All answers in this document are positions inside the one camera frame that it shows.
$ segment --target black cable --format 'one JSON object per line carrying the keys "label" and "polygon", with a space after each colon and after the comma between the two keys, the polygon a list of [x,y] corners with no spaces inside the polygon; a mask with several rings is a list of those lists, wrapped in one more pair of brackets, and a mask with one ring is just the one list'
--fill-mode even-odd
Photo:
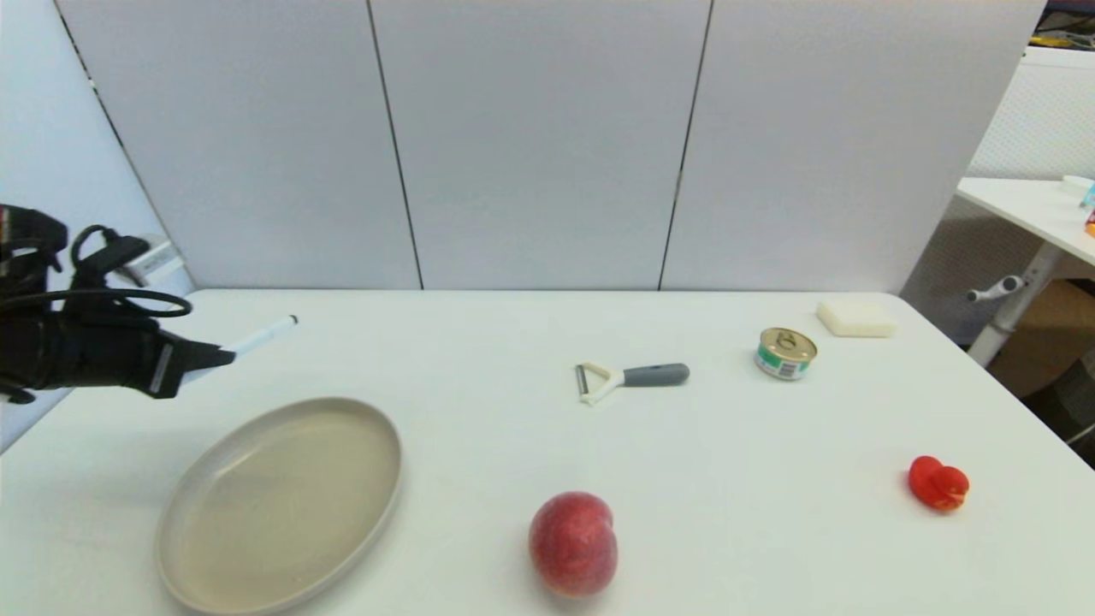
{"label": "black cable", "polygon": [[175,311],[152,311],[150,307],[145,307],[143,305],[132,304],[135,310],[139,311],[147,317],[161,317],[164,319],[170,319],[172,317],[184,317],[189,315],[194,311],[194,304],[189,301],[168,292],[160,292],[158,290],[145,290],[142,288],[77,288],[68,290],[54,290],[49,292],[38,292],[35,294],[24,294],[22,297],[14,297],[11,299],[5,299],[0,301],[0,313],[5,311],[13,311],[15,307],[23,307],[25,305],[37,305],[39,303],[49,303],[50,301],[58,301],[61,299],[69,299],[71,297],[107,297],[113,299],[154,299],[157,301],[163,301],[165,303],[173,303],[178,305]]}
{"label": "black cable", "polygon": [[103,224],[92,224],[91,226],[80,231],[80,234],[72,240],[72,246],[69,248],[69,260],[72,261],[73,267],[80,264],[80,251],[83,249],[83,242],[88,241],[88,237],[90,237],[95,231],[102,231],[105,235],[106,231],[113,231],[113,229],[104,226]]}

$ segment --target white marker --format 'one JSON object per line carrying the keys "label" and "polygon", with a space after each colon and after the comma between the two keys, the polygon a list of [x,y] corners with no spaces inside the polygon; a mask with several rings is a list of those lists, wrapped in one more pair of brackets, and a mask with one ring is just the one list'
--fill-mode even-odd
{"label": "white marker", "polygon": [[[263,345],[266,345],[267,342],[281,336],[286,332],[292,329],[293,326],[296,326],[298,323],[299,319],[297,319],[296,316],[289,315],[288,317],[277,322],[270,327],[261,329],[254,333],[253,335],[249,336],[247,338],[244,338],[243,340],[237,342],[235,345],[229,345],[228,347],[224,347],[224,351],[231,351],[232,353],[235,353],[235,359],[239,360],[246,353],[254,351],[255,349],[258,349]],[[215,370],[217,369],[205,369],[201,371],[194,371],[186,373],[185,375],[183,375],[183,381],[182,383],[180,383],[180,387],[182,387],[183,385],[194,383],[195,381],[204,377],[205,375],[211,373]]]}

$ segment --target round plate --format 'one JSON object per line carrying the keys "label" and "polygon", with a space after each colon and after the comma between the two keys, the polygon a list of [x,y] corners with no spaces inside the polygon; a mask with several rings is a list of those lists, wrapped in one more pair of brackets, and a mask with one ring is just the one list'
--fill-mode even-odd
{"label": "round plate", "polygon": [[401,456],[392,422],[356,400],[306,400],[252,420],[175,488],[157,532],[160,577],[207,614],[296,605],[380,535]]}

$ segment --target peeler blade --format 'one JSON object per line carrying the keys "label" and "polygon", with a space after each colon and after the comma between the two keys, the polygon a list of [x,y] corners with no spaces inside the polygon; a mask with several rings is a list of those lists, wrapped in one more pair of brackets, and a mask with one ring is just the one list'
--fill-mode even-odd
{"label": "peeler blade", "polygon": [[581,364],[574,367],[574,372],[578,376],[578,394],[585,396],[589,394],[589,385],[586,383],[586,370]]}

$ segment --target red peach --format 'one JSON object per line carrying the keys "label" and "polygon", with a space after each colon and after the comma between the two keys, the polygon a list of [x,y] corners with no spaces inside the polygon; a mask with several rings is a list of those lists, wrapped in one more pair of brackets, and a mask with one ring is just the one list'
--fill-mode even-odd
{"label": "red peach", "polygon": [[529,554],[544,584],[570,597],[604,590],[616,567],[612,511],[586,492],[544,503],[529,527]]}

